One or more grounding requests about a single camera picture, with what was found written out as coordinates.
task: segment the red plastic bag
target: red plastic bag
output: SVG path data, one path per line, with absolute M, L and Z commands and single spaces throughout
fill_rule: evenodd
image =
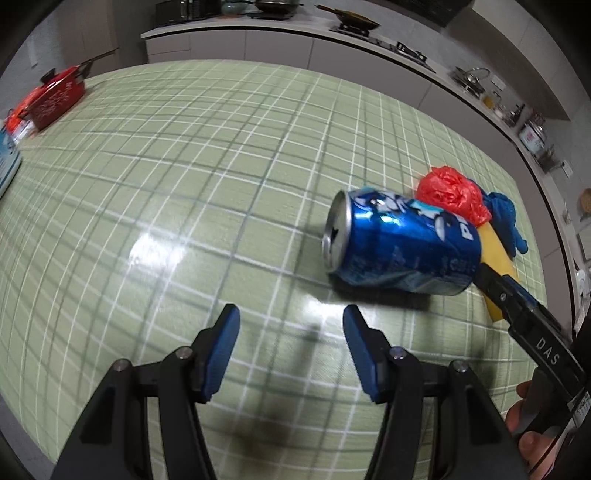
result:
M 418 183 L 415 198 L 444 208 L 481 226 L 492 215 L 482 203 L 482 193 L 474 182 L 451 167 L 433 167 Z

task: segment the blue soda can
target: blue soda can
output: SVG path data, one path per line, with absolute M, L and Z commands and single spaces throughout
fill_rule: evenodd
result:
M 474 279 L 481 247 L 459 215 L 365 187 L 336 195 L 322 253 L 328 272 L 352 286 L 457 295 Z

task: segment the finger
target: finger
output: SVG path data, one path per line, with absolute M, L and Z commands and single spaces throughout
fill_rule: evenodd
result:
M 523 406 L 524 401 L 525 400 L 519 400 L 519 402 L 517 402 L 507 411 L 505 425 L 507 425 L 507 430 L 509 430 L 511 433 L 513 433 L 517 428 L 517 425 L 519 425 L 519 416 L 521 415 L 521 407 Z
M 553 438 L 547 437 L 536 432 L 526 432 L 519 441 L 519 451 L 523 458 L 527 461 L 529 468 L 533 468 L 540 460 L 543 454 L 552 443 Z M 530 480 L 541 480 L 544 478 L 548 470 L 552 467 L 558 446 L 554 446 L 552 451 L 546 456 L 540 466 L 531 474 Z
M 528 380 L 527 382 L 520 383 L 519 385 L 517 385 L 517 394 L 521 398 L 527 397 L 527 392 L 529 392 L 530 386 L 531 386 L 531 380 Z

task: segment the gray floor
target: gray floor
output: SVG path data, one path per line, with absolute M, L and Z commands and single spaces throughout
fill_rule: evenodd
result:
M 53 470 L 53 463 L 23 430 L 1 396 L 0 431 L 31 475 L 37 480 L 48 480 Z

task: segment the yellow sponge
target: yellow sponge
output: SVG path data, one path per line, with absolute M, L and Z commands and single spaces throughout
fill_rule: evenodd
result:
M 507 255 L 507 252 L 505 252 L 503 244 L 499 240 L 494 228 L 491 227 L 491 224 L 486 222 L 485 224 L 478 227 L 477 230 L 480 236 L 480 243 L 482 244 L 482 256 L 480 260 L 483 263 L 488 264 L 499 275 L 510 275 L 517 282 L 519 282 L 513 262 L 511 262 L 509 255 Z M 492 321 L 498 322 L 499 320 L 502 320 L 503 314 L 500 308 L 492 303 L 491 300 L 486 296 L 485 300 L 486 307 L 488 308 L 488 313 L 491 314 Z

